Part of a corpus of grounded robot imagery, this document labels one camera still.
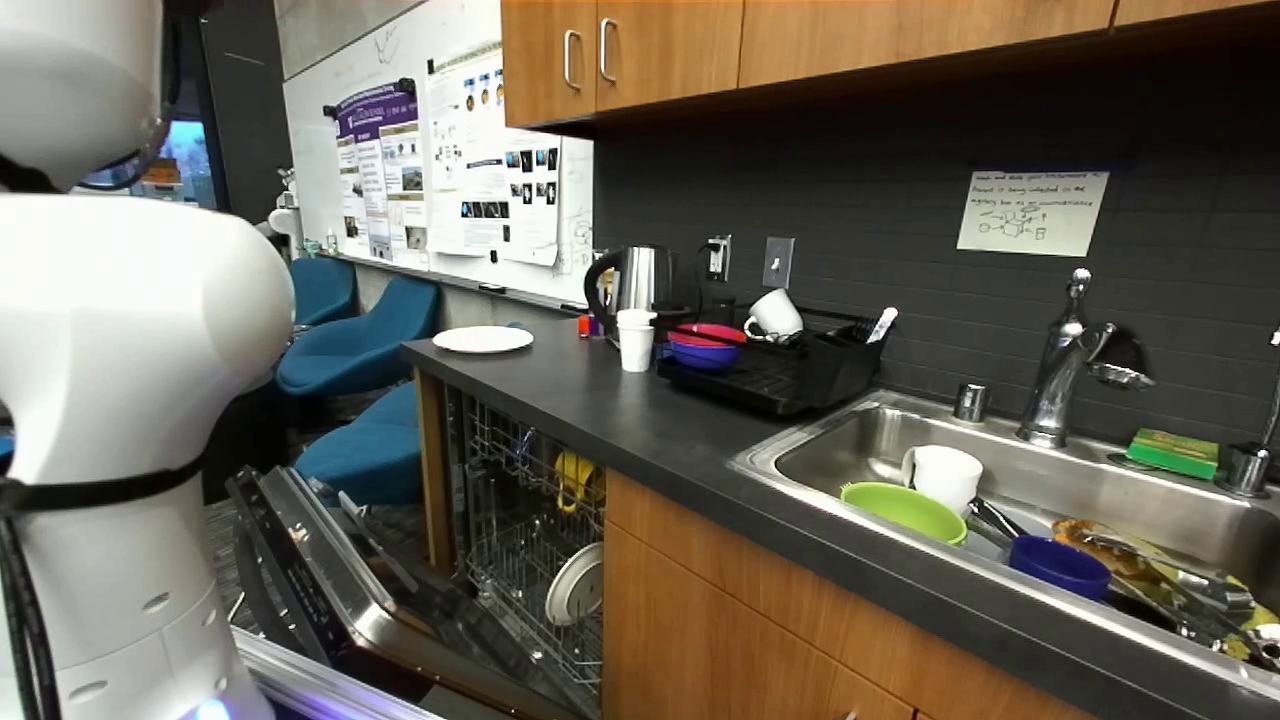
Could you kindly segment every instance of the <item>white wall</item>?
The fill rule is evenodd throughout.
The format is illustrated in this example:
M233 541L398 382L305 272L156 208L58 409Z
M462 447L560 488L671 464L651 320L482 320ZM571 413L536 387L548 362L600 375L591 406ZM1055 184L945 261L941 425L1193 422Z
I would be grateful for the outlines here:
M285 81L423 0L271 0Z

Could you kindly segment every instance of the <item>blue chair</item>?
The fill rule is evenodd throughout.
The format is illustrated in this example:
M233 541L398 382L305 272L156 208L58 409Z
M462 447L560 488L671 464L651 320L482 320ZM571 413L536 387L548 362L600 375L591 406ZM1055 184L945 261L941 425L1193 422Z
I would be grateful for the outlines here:
M332 255L301 255L289 264L291 320L301 329L326 325L358 311L355 272Z
M352 425L314 435L291 470L355 505L414 505L423 492L411 384L387 387Z
M394 276L384 297L346 320L305 329L274 363L285 398L346 398L403 382L398 346L437 333L440 288Z
M6 464L13 464L13 435L6 433L0 433L0 474L6 474Z

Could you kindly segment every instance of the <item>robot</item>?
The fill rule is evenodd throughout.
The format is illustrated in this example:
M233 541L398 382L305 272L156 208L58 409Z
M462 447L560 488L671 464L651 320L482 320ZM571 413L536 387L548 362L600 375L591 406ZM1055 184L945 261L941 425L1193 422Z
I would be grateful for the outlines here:
M67 188L144 148L161 13L0 0L0 155ZM17 430L0 531L23 555L0 572L0 716L271 716L220 616L197 478L213 425L289 335L289 270L257 228L0 184L0 406ZM42 637L13 625L23 599Z

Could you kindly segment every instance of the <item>dishwasher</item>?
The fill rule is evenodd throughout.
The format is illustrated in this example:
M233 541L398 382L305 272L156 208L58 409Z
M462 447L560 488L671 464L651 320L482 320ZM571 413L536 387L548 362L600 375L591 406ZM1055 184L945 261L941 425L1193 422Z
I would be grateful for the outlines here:
M387 554L366 510L291 470L226 483L257 631L394 695L600 716L602 474L455 387L440 425L451 578Z

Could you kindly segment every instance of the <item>blue bowl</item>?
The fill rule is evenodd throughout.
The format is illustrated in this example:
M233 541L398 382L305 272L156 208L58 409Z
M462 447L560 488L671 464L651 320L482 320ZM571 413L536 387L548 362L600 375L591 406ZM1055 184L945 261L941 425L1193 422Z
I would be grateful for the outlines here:
M1090 599L1105 599L1111 584L1109 566L1044 536L1012 541L1006 566Z
M666 333L666 356L694 374L726 374L736 363L736 346Z

